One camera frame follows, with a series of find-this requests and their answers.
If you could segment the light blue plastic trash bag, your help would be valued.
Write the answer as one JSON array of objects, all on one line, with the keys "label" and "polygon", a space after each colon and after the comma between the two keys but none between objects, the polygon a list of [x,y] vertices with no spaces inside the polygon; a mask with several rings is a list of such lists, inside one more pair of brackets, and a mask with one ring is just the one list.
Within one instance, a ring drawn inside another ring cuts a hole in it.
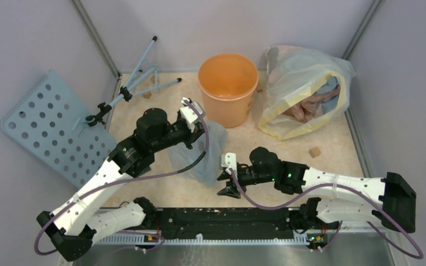
[{"label": "light blue plastic trash bag", "polygon": [[[228,132],[216,122],[207,121],[206,124],[209,131],[209,149],[196,166],[181,175],[210,187],[216,182],[220,174],[221,155],[227,143]],[[202,135],[192,144],[191,150],[187,149],[183,143],[168,148],[172,168],[180,170],[192,164],[202,154],[205,145],[206,137]]]}]

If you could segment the large translucent white trash bag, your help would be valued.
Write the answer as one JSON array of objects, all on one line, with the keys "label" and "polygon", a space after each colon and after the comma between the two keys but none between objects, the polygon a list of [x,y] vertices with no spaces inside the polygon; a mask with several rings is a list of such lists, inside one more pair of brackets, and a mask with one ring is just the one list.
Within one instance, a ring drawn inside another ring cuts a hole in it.
[{"label": "large translucent white trash bag", "polygon": [[[280,141],[290,139],[320,129],[348,109],[356,75],[349,61],[292,45],[269,47],[265,57],[267,83],[257,122],[264,133]],[[302,123],[283,114],[314,93],[329,92],[336,85],[340,94],[323,104],[323,115]]]}]

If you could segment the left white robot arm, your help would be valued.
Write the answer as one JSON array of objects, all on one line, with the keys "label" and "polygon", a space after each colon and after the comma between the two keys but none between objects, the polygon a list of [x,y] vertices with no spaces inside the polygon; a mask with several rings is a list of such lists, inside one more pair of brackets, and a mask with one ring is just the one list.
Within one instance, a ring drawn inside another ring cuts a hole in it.
[{"label": "left white robot arm", "polygon": [[192,149],[201,136],[208,136],[205,112],[196,102],[178,111],[175,123],[167,120],[163,109],[151,108],[138,119],[134,133],[119,142],[100,169],[66,203],[37,216],[41,229],[34,241],[37,255],[43,235],[48,236],[66,261],[72,262],[105,237],[129,227],[149,229],[155,224],[155,207],[144,198],[136,198],[126,206],[99,214],[98,210],[125,184],[144,181],[144,171],[154,162],[159,151],[184,144]]}]

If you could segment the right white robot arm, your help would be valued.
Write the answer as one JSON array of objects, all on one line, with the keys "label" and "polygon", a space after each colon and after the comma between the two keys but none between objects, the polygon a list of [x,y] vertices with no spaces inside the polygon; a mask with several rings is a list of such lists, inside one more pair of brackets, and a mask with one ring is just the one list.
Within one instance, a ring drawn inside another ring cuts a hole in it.
[{"label": "right white robot arm", "polygon": [[415,232],[417,194],[398,173],[384,177],[352,177],[321,171],[301,163],[280,160],[276,153],[257,147],[250,165],[238,163],[234,153],[221,155],[219,181],[226,186],[219,196],[240,198],[247,186],[273,183],[274,189],[296,198],[308,196],[300,207],[306,226],[359,221],[381,223],[400,232]]}]

